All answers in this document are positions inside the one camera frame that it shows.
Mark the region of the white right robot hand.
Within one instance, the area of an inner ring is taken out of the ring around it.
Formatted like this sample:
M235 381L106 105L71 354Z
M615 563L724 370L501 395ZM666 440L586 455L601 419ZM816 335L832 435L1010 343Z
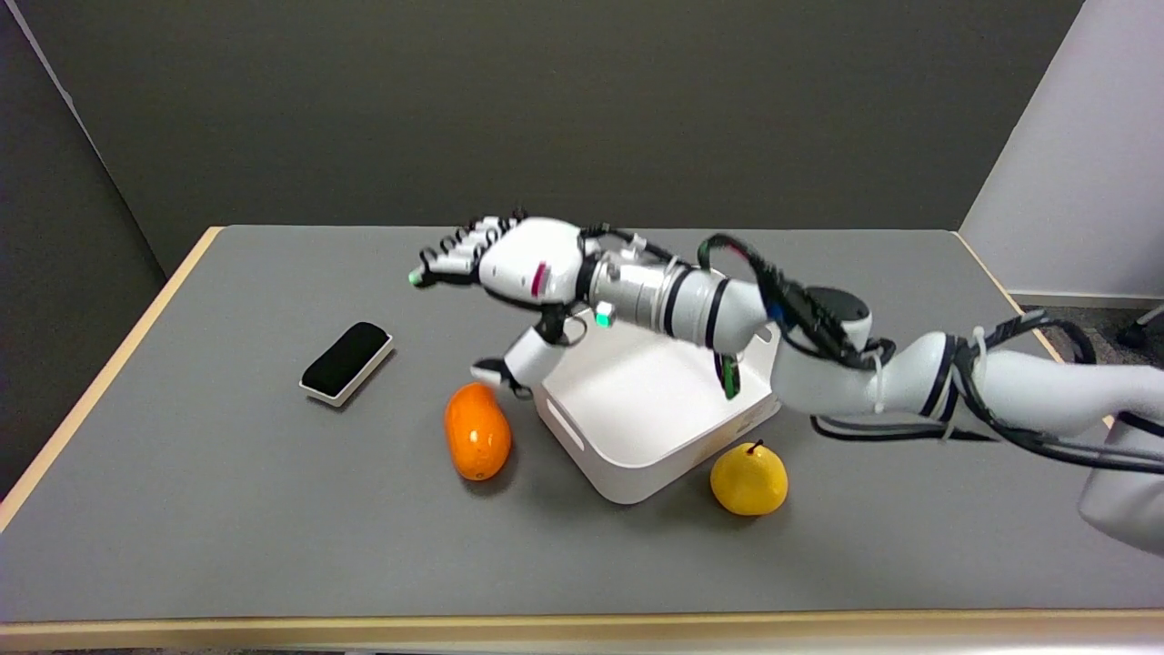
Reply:
M477 359L473 377L528 398L572 346L567 336L579 306L585 240L577 225L554 218L477 218L420 249L409 275L413 287L482 287L496 301L537 315L502 356Z

